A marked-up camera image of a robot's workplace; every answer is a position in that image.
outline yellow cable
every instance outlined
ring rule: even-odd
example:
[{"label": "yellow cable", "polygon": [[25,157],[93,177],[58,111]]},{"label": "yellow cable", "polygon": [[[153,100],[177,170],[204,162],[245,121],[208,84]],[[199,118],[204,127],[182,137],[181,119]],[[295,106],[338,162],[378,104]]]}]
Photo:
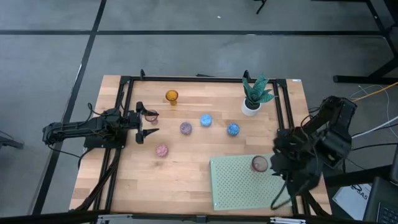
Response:
[{"label": "yellow cable", "polygon": [[388,89],[388,88],[390,88],[390,87],[393,87],[394,85],[397,85],[397,84],[398,84],[398,82],[396,82],[396,83],[394,83],[394,84],[391,84],[391,85],[389,85],[389,86],[387,86],[387,87],[385,87],[385,88],[382,88],[381,90],[375,91],[375,92],[370,93],[370,94],[368,94],[368,95],[366,95],[366,96],[362,96],[362,97],[360,97],[360,98],[358,98],[358,99],[355,99],[355,100],[353,100],[353,102],[356,102],[356,101],[358,101],[358,100],[362,100],[363,98],[366,98],[366,97],[371,96],[371,95],[375,95],[376,93],[380,93],[381,91],[384,91],[384,90],[386,90],[386,89]]}]

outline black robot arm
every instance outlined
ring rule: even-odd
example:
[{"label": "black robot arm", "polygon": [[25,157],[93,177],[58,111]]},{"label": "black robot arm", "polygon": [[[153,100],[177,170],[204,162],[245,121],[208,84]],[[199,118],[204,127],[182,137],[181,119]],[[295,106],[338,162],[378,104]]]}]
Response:
[{"label": "black robot arm", "polygon": [[112,108],[87,121],[51,123],[43,129],[43,142],[51,145],[67,138],[79,137],[99,139],[101,142],[117,142],[126,131],[137,129],[136,141],[142,144],[146,136],[159,130],[158,128],[142,130],[142,115],[158,116],[159,114],[147,111],[142,102],[137,102],[136,111],[129,111],[127,116],[123,117],[119,108]]},{"label": "black robot arm", "polygon": [[[323,100],[319,112],[307,123],[293,129],[278,130],[274,139],[271,169],[286,180],[292,197],[307,196],[319,183],[324,164],[335,169],[351,150],[348,133],[356,105],[346,98],[330,96]],[[316,212],[324,211],[317,206]]]}]

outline desk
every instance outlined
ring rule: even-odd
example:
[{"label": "desk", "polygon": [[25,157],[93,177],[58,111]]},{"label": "desk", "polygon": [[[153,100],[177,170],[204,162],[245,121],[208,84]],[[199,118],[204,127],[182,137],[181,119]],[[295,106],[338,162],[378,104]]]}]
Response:
[{"label": "desk", "polygon": [[[96,111],[114,107],[120,78],[116,75],[103,77]],[[298,125],[308,115],[303,86],[301,81],[286,81],[294,123]],[[272,89],[272,85],[268,84],[266,88]],[[171,106],[165,99],[167,90],[178,91],[177,106]],[[287,124],[284,96],[282,91],[279,92],[284,123]],[[143,125],[146,129],[160,130],[148,136],[141,145],[135,142],[136,131],[129,131],[119,161],[111,212],[292,215],[291,207],[276,211],[213,210],[210,157],[271,153],[272,140],[279,128],[275,100],[263,104],[257,116],[247,117],[241,112],[243,98],[242,83],[134,81],[130,110],[135,109],[137,101],[142,101],[148,110],[156,110],[160,114],[158,124],[153,126],[143,119]],[[209,128],[200,126],[199,118],[203,113],[213,117]],[[179,127],[184,121],[193,126],[190,136],[180,134]],[[236,137],[226,134],[226,126],[232,122],[241,128]],[[155,147],[159,144],[168,145],[166,158],[156,156]],[[104,149],[94,149],[83,158],[70,208],[79,206],[93,190],[100,176],[103,155]],[[108,186],[105,186],[100,208],[104,207],[107,191]],[[323,177],[311,193],[323,209],[331,213]],[[301,200],[297,203],[302,213]]]}]

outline perforated board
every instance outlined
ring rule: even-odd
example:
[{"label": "perforated board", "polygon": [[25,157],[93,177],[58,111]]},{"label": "perforated board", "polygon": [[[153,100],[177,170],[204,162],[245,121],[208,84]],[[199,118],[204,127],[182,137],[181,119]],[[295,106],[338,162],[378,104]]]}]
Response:
[{"label": "perforated board", "polygon": [[[267,159],[268,169],[256,172],[251,161],[257,155],[223,156],[210,159],[211,189],[214,210],[269,208],[284,184],[279,176],[273,176],[271,156]],[[285,189],[275,205],[289,199]]]}]

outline glass cup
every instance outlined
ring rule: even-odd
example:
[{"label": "glass cup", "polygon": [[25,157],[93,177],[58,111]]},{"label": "glass cup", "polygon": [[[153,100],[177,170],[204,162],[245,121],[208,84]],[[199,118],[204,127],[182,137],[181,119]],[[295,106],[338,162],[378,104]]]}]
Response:
[{"label": "glass cup", "polygon": [[267,159],[264,156],[254,156],[251,161],[251,169],[256,172],[265,172],[268,168]]},{"label": "glass cup", "polygon": [[155,115],[155,116],[145,115],[145,120],[150,122],[152,125],[156,125],[157,124],[157,115]]},{"label": "glass cup", "polygon": [[178,98],[177,91],[175,91],[175,90],[167,91],[166,100],[168,100],[172,106],[177,105],[177,98]]}]

